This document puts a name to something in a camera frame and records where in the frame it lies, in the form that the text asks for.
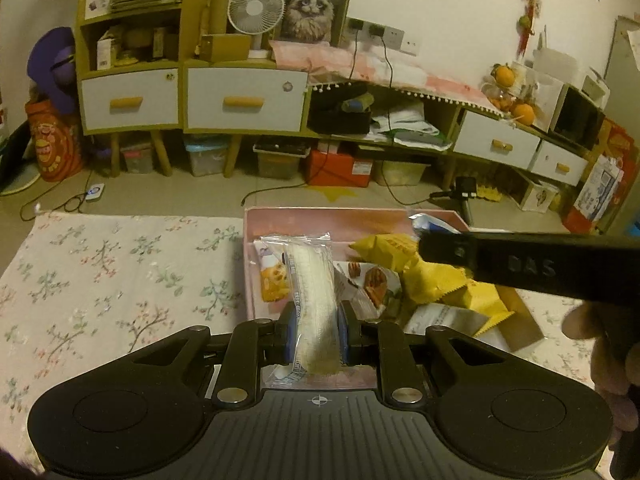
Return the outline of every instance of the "drawer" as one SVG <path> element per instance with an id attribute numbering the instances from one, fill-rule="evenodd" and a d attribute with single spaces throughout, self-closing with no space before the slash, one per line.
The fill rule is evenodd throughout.
<path id="1" fill-rule="evenodd" d="M 453 151 L 526 170 L 539 142 L 510 124 L 467 112 Z"/>
<path id="2" fill-rule="evenodd" d="M 306 72 L 191 68 L 187 128 L 300 131 Z"/>
<path id="3" fill-rule="evenodd" d="M 178 69 L 107 75 L 82 81 L 86 129 L 175 125 Z"/>
<path id="4" fill-rule="evenodd" d="M 587 161 L 560 146 L 543 140 L 534 155 L 529 171 L 575 186 L 587 167 Z"/>

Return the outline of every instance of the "red box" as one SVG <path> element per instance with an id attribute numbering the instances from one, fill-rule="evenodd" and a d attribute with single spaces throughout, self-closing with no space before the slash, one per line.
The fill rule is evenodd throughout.
<path id="1" fill-rule="evenodd" d="M 367 187 L 372 166 L 371 160 L 354 158 L 348 153 L 311 150 L 306 165 L 306 182 L 311 186 Z"/>

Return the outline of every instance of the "metal screw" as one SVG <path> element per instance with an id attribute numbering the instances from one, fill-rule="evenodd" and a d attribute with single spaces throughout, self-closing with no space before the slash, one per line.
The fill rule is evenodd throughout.
<path id="1" fill-rule="evenodd" d="M 414 404 L 422 399 L 422 392 L 415 388 L 398 388 L 391 394 L 396 402 Z"/>
<path id="2" fill-rule="evenodd" d="M 218 399 L 228 404 L 237 404 L 245 400 L 249 394 L 242 388 L 224 388 L 218 392 Z"/>

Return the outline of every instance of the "red bag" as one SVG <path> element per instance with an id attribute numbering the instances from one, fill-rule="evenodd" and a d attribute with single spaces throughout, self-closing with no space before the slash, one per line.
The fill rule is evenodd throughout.
<path id="1" fill-rule="evenodd" d="M 59 115 L 48 100 L 27 103 L 24 110 L 42 178 L 58 182 L 78 173 L 82 169 L 78 119 Z"/>

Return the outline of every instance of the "floral tablecloth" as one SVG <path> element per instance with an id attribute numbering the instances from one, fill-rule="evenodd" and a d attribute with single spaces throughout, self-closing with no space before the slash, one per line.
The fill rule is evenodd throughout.
<path id="1" fill-rule="evenodd" d="M 246 317 L 241 233 L 235 218 L 36 218 L 0 278 L 0 446 L 39 466 L 26 422 L 44 391 L 187 326 L 231 332 Z M 528 358 L 593 386 L 591 342 L 560 332 L 576 301 L 521 296 L 547 338 Z"/>

